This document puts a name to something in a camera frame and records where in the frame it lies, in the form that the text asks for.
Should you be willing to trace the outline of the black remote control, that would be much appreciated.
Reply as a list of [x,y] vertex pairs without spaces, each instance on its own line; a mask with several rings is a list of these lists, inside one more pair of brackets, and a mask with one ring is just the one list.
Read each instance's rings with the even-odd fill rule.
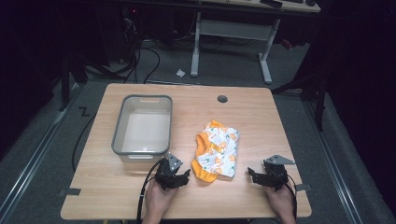
[[260,0],[260,3],[274,8],[281,8],[283,6],[282,2],[276,0]]

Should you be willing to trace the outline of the person's left hand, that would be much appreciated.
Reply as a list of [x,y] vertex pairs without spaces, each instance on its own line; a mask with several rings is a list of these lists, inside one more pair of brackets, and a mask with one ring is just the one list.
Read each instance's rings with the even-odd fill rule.
[[155,180],[151,181],[148,184],[148,189],[145,195],[147,207],[145,217],[163,218],[164,214],[166,213],[175,196],[177,195],[177,192],[178,189],[163,190]]

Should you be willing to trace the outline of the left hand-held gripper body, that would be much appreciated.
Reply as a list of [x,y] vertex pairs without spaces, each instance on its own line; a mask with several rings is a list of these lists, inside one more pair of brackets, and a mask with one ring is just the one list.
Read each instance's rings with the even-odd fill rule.
[[182,164],[183,162],[172,153],[168,153],[160,160],[155,180],[163,190],[175,189],[183,185],[183,176],[177,175]]

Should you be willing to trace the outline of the black metal stand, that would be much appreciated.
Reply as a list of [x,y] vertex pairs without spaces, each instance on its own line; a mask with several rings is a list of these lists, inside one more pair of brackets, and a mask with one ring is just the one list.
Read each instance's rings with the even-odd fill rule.
[[70,77],[72,77],[77,84],[85,85],[88,81],[88,76],[85,72],[85,66],[81,58],[78,55],[72,53],[66,54],[62,60],[61,111],[64,111],[71,102]]
[[298,89],[302,101],[316,101],[316,108],[314,110],[314,122],[320,131],[323,131],[322,118],[325,109],[325,91],[327,80],[329,76],[329,69],[332,63],[332,55],[306,56],[298,69],[297,77],[276,89],[272,90],[272,94],[280,94],[281,92]]

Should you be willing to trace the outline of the white-legged wooden desk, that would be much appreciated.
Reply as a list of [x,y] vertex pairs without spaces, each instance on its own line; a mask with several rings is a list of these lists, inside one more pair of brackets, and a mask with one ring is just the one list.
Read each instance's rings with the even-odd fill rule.
[[[200,6],[213,3],[215,6],[247,7],[249,9],[270,9],[274,12],[296,12],[308,15],[321,11],[316,0],[276,0],[283,3],[281,8],[261,4],[260,0],[197,0]],[[281,19],[276,18],[270,24],[253,24],[247,21],[226,21],[225,19],[203,19],[201,13],[196,14],[194,49],[191,58],[191,76],[199,74],[200,39],[202,35],[231,37],[248,40],[259,40],[266,43],[263,52],[258,54],[262,76],[266,84],[272,83],[267,57],[276,37]]]

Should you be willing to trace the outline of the white plastic bin grey rim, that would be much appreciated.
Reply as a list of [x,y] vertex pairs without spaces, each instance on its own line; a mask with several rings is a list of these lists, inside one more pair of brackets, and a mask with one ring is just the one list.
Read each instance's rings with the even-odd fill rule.
[[127,95],[120,107],[112,150],[124,162],[155,162],[170,148],[173,100],[167,95]]

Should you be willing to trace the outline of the metal floor rail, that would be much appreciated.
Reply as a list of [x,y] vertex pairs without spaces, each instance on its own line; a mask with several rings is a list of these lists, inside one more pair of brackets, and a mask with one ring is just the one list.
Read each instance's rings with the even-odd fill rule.
[[47,154],[67,109],[79,95],[83,84],[71,86],[71,97],[62,100],[61,85],[55,86],[55,96],[36,114],[0,161],[0,224],[6,224],[35,172]]
[[351,196],[349,187],[341,175],[340,169],[333,157],[330,145],[327,142],[325,134],[316,124],[314,108],[310,103],[303,102],[304,110],[310,120],[311,125],[316,133],[320,143],[321,152],[323,154],[325,164],[332,178],[333,185],[337,192],[338,198],[345,210],[346,216],[350,224],[363,224],[361,215]]

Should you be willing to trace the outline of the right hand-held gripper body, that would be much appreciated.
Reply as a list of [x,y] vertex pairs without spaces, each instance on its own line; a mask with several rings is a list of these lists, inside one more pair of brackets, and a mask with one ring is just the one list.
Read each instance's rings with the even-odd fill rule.
[[274,155],[263,161],[265,173],[269,176],[270,187],[280,190],[284,184],[288,183],[288,173],[286,165],[293,165],[294,161],[280,155]]

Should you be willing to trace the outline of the orange white printed baby garment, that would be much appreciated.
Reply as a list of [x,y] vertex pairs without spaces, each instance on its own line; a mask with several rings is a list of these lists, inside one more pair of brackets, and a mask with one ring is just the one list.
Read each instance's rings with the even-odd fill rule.
[[196,135],[197,148],[191,167],[197,178],[207,183],[218,176],[234,178],[239,132],[232,127],[211,120]]

